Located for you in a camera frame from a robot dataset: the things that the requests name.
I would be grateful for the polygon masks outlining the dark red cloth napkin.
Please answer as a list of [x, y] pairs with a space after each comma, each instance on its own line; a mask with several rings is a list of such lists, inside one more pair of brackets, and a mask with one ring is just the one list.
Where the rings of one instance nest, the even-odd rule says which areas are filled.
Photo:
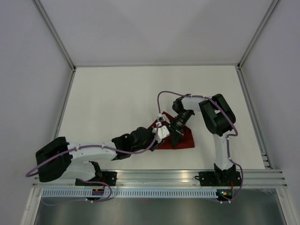
[[[163, 114], [165, 114], [169, 118], [170, 122], [173, 121], [175, 118], [175, 117], [171, 116], [170, 114], [168, 114], [167, 112], [163, 112]], [[162, 126], [163, 125], [166, 125], [168, 127], [169, 124], [166, 122], [163, 122]], [[172, 145], [171, 145], [172, 135], [170, 134], [166, 139], [163, 140], [164, 143], [162, 145], [160, 145], [157, 149], [158, 150], [181, 150], [181, 149], [194, 148], [195, 143], [194, 143], [194, 138], [193, 138], [191, 129], [185, 125], [183, 130], [184, 130], [184, 138], [180, 142], [180, 144], [178, 144], [177, 147], [172, 147]]]

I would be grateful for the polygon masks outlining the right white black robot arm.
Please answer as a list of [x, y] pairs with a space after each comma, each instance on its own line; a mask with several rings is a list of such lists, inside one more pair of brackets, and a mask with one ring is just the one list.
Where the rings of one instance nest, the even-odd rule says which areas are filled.
[[172, 105], [177, 113], [174, 120], [168, 125], [171, 134], [171, 146], [177, 147], [182, 141], [184, 127], [195, 111], [202, 114], [208, 131], [213, 134], [216, 159], [214, 171], [200, 171], [195, 179], [202, 187], [239, 186], [241, 185], [240, 172], [228, 156], [228, 137], [231, 135], [236, 118], [228, 103], [221, 94], [212, 98], [204, 97], [179, 97]]

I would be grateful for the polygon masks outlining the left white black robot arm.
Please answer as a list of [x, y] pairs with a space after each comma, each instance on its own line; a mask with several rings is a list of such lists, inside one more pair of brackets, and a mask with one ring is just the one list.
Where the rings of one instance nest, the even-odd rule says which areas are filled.
[[139, 127], [130, 134], [96, 144], [77, 144], [57, 137], [36, 152], [35, 171], [42, 183], [60, 178], [74, 178], [96, 186], [103, 180], [99, 161], [123, 160], [132, 155], [153, 151], [169, 136], [165, 126]]

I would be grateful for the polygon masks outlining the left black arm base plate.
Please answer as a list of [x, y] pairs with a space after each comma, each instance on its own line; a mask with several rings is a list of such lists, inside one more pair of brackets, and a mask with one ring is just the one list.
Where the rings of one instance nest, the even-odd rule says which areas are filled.
[[114, 187], [117, 181], [117, 172], [104, 171], [101, 175], [95, 175], [88, 181], [75, 179], [75, 186], [105, 186], [106, 184]]

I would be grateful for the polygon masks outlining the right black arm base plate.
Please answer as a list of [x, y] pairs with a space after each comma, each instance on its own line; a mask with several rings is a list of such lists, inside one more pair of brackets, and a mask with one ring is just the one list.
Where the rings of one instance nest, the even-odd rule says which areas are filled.
[[240, 186], [242, 182], [241, 174], [234, 172], [232, 175], [217, 177], [214, 172], [199, 172], [195, 177], [200, 182], [201, 187], [231, 187]]

